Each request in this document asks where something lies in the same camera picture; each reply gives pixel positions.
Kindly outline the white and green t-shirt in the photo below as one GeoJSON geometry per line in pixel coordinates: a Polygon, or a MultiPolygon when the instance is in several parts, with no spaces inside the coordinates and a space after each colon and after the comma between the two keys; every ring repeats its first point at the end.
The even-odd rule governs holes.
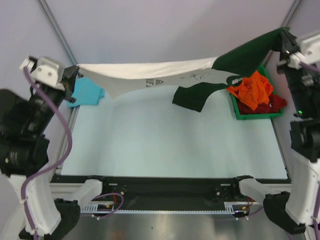
{"type": "Polygon", "coordinates": [[[250,77],[270,51],[282,50],[280,27],[218,57],[158,63],[79,64],[79,73],[100,85],[113,99],[137,90],[176,86],[172,103],[201,112],[216,91],[250,77]]]}

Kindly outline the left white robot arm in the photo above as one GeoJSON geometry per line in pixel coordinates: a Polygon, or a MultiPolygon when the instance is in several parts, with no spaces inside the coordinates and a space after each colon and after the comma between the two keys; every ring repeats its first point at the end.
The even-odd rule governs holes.
{"type": "Polygon", "coordinates": [[[101,176],[93,175],[70,196],[53,199],[49,164],[49,140],[45,129],[57,116],[65,129],[68,146],[71,130],[59,111],[63,101],[73,102],[79,68],[64,70],[24,67],[30,83],[29,99],[9,89],[0,91],[0,171],[14,187],[23,210],[25,227],[17,231],[21,240],[61,240],[78,223],[81,208],[95,199],[105,200],[111,188],[101,176]]]}

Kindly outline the orange t-shirt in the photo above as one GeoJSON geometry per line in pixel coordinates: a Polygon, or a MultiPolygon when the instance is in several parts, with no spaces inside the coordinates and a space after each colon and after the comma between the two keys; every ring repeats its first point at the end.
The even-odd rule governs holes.
{"type": "Polygon", "coordinates": [[[230,86],[227,91],[236,97],[241,103],[255,111],[261,104],[269,104],[269,96],[274,87],[267,77],[257,70],[249,77],[243,77],[238,86],[230,86]]]}

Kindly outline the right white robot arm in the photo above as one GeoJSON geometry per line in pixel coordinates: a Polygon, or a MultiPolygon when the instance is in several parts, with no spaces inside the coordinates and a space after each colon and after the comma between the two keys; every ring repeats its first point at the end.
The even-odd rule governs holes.
{"type": "Polygon", "coordinates": [[[286,77],[296,110],[290,123],[294,171],[291,190],[280,191],[258,182],[249,175],[233,179],[231,196],[245,197],[262,204],[268,219],[294,235],[313,227],[320,237],[320,34],[303,37],[292,35],[287,28],[278,28],[244,45],[253,47],[263,56],[279,52],[276,70],[286,77]]]}

